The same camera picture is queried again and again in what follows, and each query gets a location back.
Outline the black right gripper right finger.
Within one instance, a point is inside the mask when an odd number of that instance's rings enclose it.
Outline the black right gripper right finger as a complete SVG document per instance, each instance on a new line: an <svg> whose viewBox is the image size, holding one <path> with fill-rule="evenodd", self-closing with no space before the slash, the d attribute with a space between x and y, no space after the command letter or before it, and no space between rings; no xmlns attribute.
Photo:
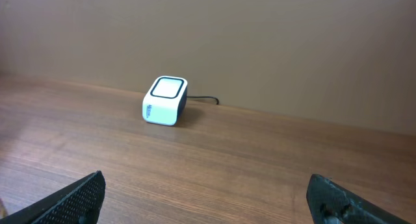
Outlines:
<svg viewBox="0 0 416 224"><path fill-rule="evenodd" d="M409 224L319 174L311 176L306 200L315 224Z"/></svg>

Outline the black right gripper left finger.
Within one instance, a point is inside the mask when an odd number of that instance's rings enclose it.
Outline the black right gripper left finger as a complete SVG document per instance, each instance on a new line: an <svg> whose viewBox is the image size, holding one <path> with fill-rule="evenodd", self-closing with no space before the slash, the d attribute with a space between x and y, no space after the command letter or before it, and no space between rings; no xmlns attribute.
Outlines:
<svg viewBox="0 0 416 224"><path fill-rule="evenodd" d="M105 188L102 172L96 171L1 219L1 224L96 224Z"/></svg>

